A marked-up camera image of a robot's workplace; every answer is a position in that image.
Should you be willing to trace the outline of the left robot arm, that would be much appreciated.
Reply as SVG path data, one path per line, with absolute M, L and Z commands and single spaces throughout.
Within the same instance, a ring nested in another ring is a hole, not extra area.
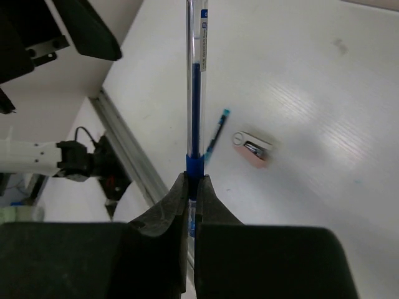
M 62 126 L 89 91 L 82 57 L 117 61 L 117 38 L 89 1 L 1 2 L 1 172 L 85 181 L 105 155 Z

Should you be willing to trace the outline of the blue gel pen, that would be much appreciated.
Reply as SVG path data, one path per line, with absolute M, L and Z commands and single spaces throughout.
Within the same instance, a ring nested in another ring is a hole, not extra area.
M 209 145 L 206 149 L 206 152 L 204 154 L 204 162 L 205 164 L 208 164 L 211 158 L 211 155 L 213 154 L 214 148 L 217 144 L 217 141 L 220 137 L 220 134 L 226 124 L 226 121 L 229 117 L 230 110 L 229 109 L 224 109 L 222 115 L 219 118 L 219 121 L 217 123 L 216 129 L 214 131 L 214 134 L 211 137 L 211 140 L 209 142 Z
M 204 103 L 208 43 L 208 1 L 186 1 L 188 260 L 195 265 L 196 194 L 204 176 Z

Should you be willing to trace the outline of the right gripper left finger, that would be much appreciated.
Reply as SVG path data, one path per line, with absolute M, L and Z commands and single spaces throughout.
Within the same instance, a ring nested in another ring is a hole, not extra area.
M 188 177 L 134 220 L 1 226 L 2 298 L 179 298 L 186 290 Z

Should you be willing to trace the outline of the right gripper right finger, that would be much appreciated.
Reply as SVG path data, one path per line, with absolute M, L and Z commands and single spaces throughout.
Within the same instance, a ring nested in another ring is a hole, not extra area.
M 218 199 L 209 176 L 198 186 L 198 298 L 357 298 L 344 249 L 323 227 L 247 225 Z

